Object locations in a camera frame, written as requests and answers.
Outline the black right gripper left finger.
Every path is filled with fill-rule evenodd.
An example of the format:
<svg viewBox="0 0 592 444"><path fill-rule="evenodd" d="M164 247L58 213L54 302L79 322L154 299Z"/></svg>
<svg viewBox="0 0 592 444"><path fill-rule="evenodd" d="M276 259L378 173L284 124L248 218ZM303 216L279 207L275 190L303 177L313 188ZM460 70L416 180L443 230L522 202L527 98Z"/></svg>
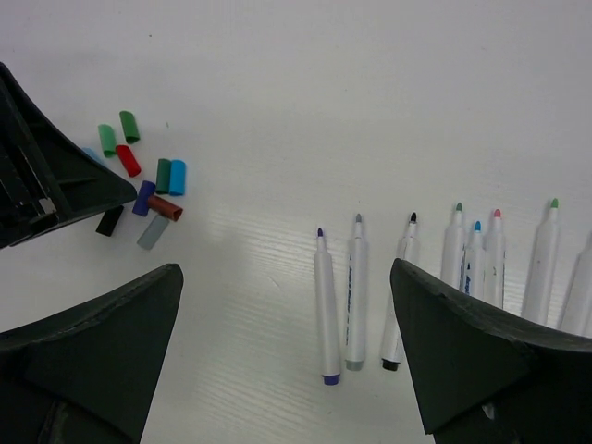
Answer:
<svg viewBox="0 0 592 444"><path fill-rule="evenodd" d="M2 333L2 442L140 442L183 283L162 265Z"/></svg>

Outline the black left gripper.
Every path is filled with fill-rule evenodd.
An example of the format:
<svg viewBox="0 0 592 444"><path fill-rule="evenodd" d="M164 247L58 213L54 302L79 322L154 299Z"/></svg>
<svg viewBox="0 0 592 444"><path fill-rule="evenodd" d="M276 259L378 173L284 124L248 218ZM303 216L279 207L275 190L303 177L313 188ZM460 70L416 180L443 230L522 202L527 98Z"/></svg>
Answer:
<svg viewBox="0 0 592 444"><path fill-rule="evenodd" d="M135 200L134 186L92 159L1 66L1 247Z"/></svg>

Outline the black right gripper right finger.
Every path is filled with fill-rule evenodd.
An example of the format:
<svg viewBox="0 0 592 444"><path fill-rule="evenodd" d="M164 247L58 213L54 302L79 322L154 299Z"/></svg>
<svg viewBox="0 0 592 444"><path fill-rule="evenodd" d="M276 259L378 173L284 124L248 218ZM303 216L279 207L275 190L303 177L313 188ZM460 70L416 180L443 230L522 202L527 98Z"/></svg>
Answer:
<svg viewBox="0 0 592 444"><path fill-rule="evenodd" d="M588 443L591 341L465 295L397 259L397 317L425 432L437 443Z"/></svg>

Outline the light blue cap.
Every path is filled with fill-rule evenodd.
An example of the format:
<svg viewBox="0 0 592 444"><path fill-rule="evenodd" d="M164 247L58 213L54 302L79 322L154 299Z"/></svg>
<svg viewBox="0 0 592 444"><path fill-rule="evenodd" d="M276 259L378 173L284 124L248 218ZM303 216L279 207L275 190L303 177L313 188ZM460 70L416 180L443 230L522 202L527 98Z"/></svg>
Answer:
<svg viewBox="0 0 592 444"><path fill-rule="evenodd" d="M82 147L81 150L86 153L91 159L93 159L95 162L103 165L104 161L102 160L101 156L95 152L92 148L89 147Z"/></svg>

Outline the black cap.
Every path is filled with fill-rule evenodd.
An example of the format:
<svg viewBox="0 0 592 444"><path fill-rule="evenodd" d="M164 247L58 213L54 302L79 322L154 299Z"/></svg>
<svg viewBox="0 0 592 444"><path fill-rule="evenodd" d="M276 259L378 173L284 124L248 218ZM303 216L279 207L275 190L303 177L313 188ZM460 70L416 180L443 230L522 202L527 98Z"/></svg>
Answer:
<svg viewBox="0 0 592 444"><path fill-rule="evenodd" d="M105 211L95 232L106 237L111 237L124 209L125 207L123 205L119 205Z"/></svg>

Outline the light green cap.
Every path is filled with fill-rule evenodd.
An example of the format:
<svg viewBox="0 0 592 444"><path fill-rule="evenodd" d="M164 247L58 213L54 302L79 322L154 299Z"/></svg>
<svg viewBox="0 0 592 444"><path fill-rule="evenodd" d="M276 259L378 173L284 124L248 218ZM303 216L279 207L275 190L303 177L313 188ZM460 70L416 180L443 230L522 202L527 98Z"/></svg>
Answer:
<svg viewBox="0 0 592 444"><path fill-rule="evenodd" d="M108 124L100 124L98 127L101 148L106 158L111 158L117 154L117 137L114 129Z"/></svg>

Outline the black marker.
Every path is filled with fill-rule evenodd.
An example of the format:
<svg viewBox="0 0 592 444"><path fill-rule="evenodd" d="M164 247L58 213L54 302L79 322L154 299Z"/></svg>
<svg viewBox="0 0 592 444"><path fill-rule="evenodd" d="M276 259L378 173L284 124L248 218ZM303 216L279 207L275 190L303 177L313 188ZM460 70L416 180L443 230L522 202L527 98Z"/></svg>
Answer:
<svg viewBox="0 0 592 444"><path fill-rule="evenodd" d="M399 240L396 258L414 264L418 259L420 242L417 239L417 213L410 214L407 227ZM404 347L401 337L400 324L397 317L399 302L402 299L403 290L407 290L405 281L397 275L395 293L389 294L388 306L380 347L381 365L384 370L397 372L404 358Z"/></svg>

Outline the navy blue cap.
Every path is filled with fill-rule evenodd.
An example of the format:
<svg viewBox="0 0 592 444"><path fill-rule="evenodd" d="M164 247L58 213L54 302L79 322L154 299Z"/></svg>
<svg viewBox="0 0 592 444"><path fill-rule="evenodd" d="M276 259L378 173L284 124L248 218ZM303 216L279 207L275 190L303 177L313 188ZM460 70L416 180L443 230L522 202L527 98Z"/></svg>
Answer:
<svg viewBox="0 0 592 444"><path fill-rule="evenodd" d="M132 213L136 216L147 216L149 213L148 199L155 192L155 184L149 180L144 180L138 191L136 201L132 207Z"/></svg>

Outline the sky blue marker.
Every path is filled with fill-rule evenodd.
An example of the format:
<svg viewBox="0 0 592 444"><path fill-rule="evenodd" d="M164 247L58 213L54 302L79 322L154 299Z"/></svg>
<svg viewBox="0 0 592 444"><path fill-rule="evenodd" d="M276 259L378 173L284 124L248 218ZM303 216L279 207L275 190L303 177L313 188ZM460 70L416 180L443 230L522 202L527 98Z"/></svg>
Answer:
<svg viewBox="0 0 592 444"><path fill-rule="evenodd" d="M486 251L480 221L475 221L464 252L462 291L478 300L484 297Z"/></svg>

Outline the light green marker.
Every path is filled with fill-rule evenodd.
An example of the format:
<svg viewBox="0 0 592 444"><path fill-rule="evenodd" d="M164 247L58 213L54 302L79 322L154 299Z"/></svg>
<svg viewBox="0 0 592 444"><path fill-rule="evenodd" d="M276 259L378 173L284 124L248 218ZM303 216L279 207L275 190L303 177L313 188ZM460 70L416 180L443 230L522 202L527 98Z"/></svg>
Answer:
<svg viewBox="0 0 592 444"><path fill-rule="evenodd" d="M536 229L531 264L526 280L522 318L546 325L560 238L559 199L553 198Z"/></svg>

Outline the dark red cap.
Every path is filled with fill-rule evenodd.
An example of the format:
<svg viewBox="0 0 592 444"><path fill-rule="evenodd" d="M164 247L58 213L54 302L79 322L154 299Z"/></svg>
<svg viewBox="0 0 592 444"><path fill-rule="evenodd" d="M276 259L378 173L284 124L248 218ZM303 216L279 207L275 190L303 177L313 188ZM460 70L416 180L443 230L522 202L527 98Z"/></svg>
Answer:
<svg viewBox="0 0 592 444"><path fill-rule="evenodd" d="M150 209L154 210L160 216L166 217L174 222L177 222L183 213L182 207L179 207L158 195L151 195L146 202Z"/></svg>

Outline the dark teal cap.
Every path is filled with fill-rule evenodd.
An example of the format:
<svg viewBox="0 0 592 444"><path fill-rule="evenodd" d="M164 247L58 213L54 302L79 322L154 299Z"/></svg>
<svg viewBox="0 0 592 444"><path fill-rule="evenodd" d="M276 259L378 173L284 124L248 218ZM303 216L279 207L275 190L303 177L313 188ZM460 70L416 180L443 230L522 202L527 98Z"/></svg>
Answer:
<svg viewBox="0 0 592 444"><path fill-rule="evenodd" d="M168 194L170 185L171 161L159 158L157 162L155 193Z"/></svg>

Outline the grey cap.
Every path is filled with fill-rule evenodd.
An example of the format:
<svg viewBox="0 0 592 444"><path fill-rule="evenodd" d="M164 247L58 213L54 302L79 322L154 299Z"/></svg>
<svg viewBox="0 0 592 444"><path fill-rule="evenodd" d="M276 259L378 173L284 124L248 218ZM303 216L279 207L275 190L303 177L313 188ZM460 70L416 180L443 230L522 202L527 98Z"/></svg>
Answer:
<svg viewBox="0 0 592 444"><path fill-rule="evenodd" d="M137 245L146 251L152 250L167 229L169 223L170 220L168 218L156 215L142 235L138 238Z"/></svg>

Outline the pink marker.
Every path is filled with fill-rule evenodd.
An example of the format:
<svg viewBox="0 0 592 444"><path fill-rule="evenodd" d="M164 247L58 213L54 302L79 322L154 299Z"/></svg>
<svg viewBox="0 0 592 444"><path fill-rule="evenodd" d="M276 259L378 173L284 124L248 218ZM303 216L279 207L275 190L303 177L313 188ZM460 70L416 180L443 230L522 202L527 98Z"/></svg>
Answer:
<svg viewBox="0 0 592 444"><path fill-rule="evenodd" d="M506 237L502 213L495 209L485 239L486 266L484 280L484 301L503 308Z"/></svg>

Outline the sky blue cap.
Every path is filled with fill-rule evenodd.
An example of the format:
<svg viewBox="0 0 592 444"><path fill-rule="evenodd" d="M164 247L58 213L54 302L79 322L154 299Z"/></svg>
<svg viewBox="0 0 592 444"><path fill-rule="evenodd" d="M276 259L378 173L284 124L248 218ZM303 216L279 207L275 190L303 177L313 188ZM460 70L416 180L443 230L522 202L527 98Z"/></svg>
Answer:
<svg viewBox="0 0 592 444"><path fill-rule="evenodd" d="M170 162L170 175L168 194L171 196L182 196L186 191L187 166L184 161L173 159Z"/></svg>

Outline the dark teal marker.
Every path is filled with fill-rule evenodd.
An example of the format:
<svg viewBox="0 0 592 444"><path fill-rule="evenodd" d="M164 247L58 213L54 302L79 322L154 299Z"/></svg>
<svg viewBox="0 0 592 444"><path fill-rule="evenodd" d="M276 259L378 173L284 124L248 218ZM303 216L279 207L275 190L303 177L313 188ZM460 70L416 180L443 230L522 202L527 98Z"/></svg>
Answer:
<svg viewBox="0 0 592 444"><path fill-rule="evenodd" d="M444 235L440 279L458 290L463 273L465 226L463 204L458 202Z"/></svg>

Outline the grey marker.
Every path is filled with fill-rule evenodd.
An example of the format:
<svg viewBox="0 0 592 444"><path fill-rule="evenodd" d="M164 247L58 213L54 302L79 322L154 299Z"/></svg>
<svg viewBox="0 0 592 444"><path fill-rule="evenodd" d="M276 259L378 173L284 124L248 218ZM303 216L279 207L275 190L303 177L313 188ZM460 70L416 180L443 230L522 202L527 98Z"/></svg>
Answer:
<svg viewBox="0 0 592 444"><path fill-rule="evenodd" d="M361 214L355 217L350 247L345 364L349 371L360 371L366 359L367 323L367 242Z"/></svg>

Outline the navy blue marker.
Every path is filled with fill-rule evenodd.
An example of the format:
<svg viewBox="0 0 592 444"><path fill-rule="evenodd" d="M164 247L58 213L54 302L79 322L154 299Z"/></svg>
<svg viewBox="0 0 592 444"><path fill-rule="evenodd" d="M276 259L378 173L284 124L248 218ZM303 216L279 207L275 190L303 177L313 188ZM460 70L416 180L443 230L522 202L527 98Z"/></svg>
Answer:
<svg viewBox="0 0 592 444"><path fill-rule="evenodd" d="M339 322L332 256L322 228L316 233L314 282L321 376L323 383L332 387L339 384L341 374Z"/></svg>

